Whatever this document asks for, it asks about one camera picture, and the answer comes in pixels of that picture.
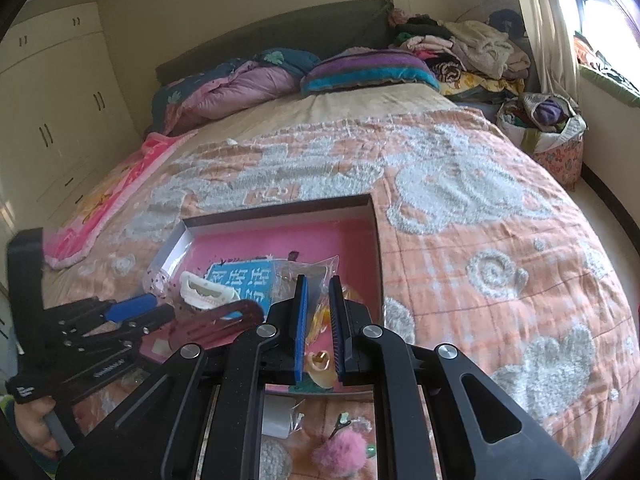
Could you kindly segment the person's left hand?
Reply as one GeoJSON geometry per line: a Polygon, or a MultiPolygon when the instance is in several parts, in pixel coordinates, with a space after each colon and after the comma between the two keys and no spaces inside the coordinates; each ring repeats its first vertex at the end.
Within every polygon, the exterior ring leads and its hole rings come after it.
{"type": "Polygon", "coordinates": [[[50,396],[35,401],[15,404],[14,417],[16,428],[25,442],[42,456],[57,460],[62,448],[52,436],[44,416],[55,408],[55,400],[50,396]]]}

